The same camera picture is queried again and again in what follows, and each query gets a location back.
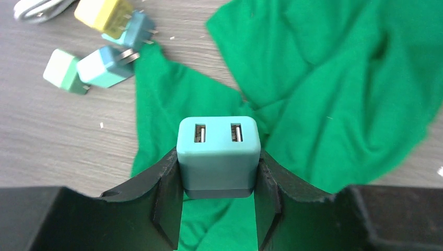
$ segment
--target usb wall charger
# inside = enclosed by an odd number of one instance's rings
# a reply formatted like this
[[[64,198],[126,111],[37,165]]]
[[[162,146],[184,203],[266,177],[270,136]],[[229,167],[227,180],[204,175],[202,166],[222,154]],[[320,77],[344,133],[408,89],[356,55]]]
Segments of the usb wall charger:
[[[252,194],[260,138],[250,117],[192,117],[180,123],[177,156],[183,187],[192,199]]]
[[[56,87],[69,93],[84,95],[88,92],[89,85],[82,82],[76,68],[80,61],[76,56],[56,49],[43,72],[43,78]]]
[[[132,61],[140,55],[129,49],[124,52],[107,45],[77,63],[80,79],[90,85],[109,88],[134,75]]]
[[[127,0],[80,0],[74,16],[87,26],[118,39],[133,11]]]
[[[145,43],[154,43],[151,38],[156,33],[154,21],[145,13],[136,10],[132,13],[132,18],[119,39],[113,39],[106,34],[102,34],[101,37],[120,46],[139,51]]]

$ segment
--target usb cable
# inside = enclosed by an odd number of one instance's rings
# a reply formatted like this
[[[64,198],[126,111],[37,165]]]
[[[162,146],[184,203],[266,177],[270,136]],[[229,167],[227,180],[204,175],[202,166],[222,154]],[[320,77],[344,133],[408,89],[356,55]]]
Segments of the usb cable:
[[[76,0],[21,0],[14,6],[17,21],[39,24],[63,12]]]

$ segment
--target green fabric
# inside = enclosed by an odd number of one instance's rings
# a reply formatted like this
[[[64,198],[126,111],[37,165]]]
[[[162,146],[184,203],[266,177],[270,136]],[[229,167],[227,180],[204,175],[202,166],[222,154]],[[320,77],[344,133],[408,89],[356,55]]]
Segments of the green fabric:
[[[235,90],[146,46],[135,63],[132,175],[190,116],[252,116],[264,148],[328,192],[399,165],[443,97],[440,0],[234,0],[207,23]],[[253,197],[183,204],[179,250],[257,250]]]

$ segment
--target gray wood surface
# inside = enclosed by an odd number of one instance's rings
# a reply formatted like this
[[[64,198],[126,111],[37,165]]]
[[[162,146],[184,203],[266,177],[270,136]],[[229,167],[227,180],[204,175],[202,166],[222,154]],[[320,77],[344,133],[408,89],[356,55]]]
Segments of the gray wood surface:
[[[0,186],[67,185],[97,196],[130,173],[137,150],[134,80],[86,96],[47,83],[42,73],[54,49],[85,56],[107,42],[74,18],[75,6],[28,25],[13,19],[16,1],[0,0]],[[226,0],[131,2],[155,20],[168,57],[236,87],[204,27]],[[375,183],[443,187],[442,153],[440,115],[412,156]]]

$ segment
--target usb port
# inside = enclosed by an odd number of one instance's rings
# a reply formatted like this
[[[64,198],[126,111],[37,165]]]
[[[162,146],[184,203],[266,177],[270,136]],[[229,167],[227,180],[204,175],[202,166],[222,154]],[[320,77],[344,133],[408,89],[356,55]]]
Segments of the usb port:
[[[241,125],[240,124],[231,124],[231,135],[233,142],[242,142],[243,138],[241,137]]]
[[[204,124],[195,125],[195,143],[204,143],[206,137],[206,126]]]

